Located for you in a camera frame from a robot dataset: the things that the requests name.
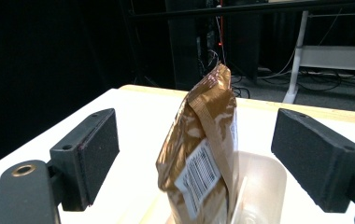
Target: table surface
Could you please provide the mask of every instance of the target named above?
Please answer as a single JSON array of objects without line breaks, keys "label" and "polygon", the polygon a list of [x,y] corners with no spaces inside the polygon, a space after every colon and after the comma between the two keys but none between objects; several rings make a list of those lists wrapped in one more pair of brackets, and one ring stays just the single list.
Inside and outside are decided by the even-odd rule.
[{"label": "table surface", "polygon": [[[107,91],[0,160],[0,175],[21,161],[49,161],[50,148],[82,120],[93,112],[115,108],[121,152],[94,205],[81,213],[64,212],[59,206],[61,221],[165,223],[170,210],[166,196],[157,188],[155,161],[186,93],[133,85]],[[237,104],[239,150],[242,151],[276,159],[270,148],[280,107],[305,113],[355,142],[355,112],[248,99],[237,99]],[[354,203],[345,214],[325,214],[287,174],[280,223],[353,223]]]}]

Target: white table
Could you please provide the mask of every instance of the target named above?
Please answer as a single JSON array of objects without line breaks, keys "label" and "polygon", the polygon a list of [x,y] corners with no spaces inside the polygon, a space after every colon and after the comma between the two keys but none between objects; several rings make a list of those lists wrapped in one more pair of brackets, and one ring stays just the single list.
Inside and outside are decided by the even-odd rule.
[{"label": "white table", "polygon": [[[50,148],[82,120],[112,107],[116,109],[121,152],[94,205],[80,213],[64,212],[60,206],[62,223],[164,223],[169,204],[157,187],[155,161],[184,94],[137,86],[107,91],[0,160],[0,174],[21,161],[49,161]],[[276,158],[270,146],[279,107],[304,112],[355,142],[355,112],[245,99],[237,102],[240,150]],[[157,216],[145,216],[149,213]],[[354,216],[353,203],[345,214],[323,213],[288,172],[281,223],[353,223]]]}]

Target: brown snack bag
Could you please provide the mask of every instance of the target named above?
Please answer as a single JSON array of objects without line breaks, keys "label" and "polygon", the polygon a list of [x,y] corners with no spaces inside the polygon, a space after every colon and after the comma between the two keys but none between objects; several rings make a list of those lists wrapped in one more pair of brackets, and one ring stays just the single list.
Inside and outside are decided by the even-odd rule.
[{"label": "brown snack bag", "polygon": [[236,100],[219,63],[183,99],[156,161],[176,223],[230,223],[236,203]]}]

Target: barcode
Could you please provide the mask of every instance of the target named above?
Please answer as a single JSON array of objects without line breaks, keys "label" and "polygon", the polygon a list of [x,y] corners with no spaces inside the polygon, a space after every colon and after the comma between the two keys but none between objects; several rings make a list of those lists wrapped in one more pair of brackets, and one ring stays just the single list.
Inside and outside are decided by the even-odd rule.
[{"label": "barcode", "polygon": [[204,139],[187,158],[186,167],[175,181],[183,194],[191,219],[196,218],[201,203],[219,178],[220,171],[211,155],[209,143]]}]

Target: floor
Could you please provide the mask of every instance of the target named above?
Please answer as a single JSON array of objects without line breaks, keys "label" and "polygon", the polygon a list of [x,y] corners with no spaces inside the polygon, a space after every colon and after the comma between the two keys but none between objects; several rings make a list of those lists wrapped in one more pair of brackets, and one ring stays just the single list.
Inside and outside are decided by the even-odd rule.
[{"label": "floor", "polygon": [[[242,98],[282,102],[289,88],[290,74],[259,75],[257,83],[233,74],[233,88]],[[295,104],[355,111],[355,76],[301,73]]]}]

